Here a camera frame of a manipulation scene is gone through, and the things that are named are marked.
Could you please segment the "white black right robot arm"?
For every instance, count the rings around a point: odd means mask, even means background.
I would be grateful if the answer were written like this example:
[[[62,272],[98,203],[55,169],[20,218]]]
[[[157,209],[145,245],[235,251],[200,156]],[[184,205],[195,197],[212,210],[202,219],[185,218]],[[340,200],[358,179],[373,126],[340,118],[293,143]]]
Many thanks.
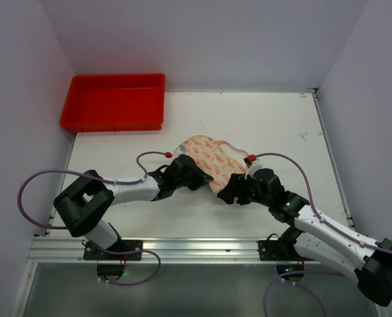
[[[233,174],[218,193],[227,204],[258,203],[289,227],[276,242],[260,240],[260,252],[286,260],[322,263],[357,284],[360,292],[380,306],[392,301],[392,240],[381,242],[342,226],[304,197],[284,189],[268,168],[252,175]]]

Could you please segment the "floral mesh laundry bag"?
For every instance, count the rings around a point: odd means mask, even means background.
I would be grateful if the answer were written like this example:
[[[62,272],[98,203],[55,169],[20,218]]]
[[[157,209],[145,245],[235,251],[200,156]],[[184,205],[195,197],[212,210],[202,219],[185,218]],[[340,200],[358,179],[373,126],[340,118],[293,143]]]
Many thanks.
[[[214,194],[227,185],[232,174],[247,172],[244,158],[249,154],[226,141],[217,141],[206,135],[195,135],[180,145],[186,146],[184,155],[191,157],[205,174],[214,178],[209,183]]]

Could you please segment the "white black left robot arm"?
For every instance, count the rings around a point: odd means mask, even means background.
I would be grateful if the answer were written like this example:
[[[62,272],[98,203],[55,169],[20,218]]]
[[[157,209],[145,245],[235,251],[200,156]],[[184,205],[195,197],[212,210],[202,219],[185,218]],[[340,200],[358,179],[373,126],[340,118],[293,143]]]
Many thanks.
[[[62,191],[53,206],[72,237],[83,236],[94,245],[115,252],[121,248],[121,237],[103,220],[111,206],[163,200],[177,189],[195,191],[213,180],[191,157],[180,155],[139,181],[103,179],[95,170],[89,170]]]

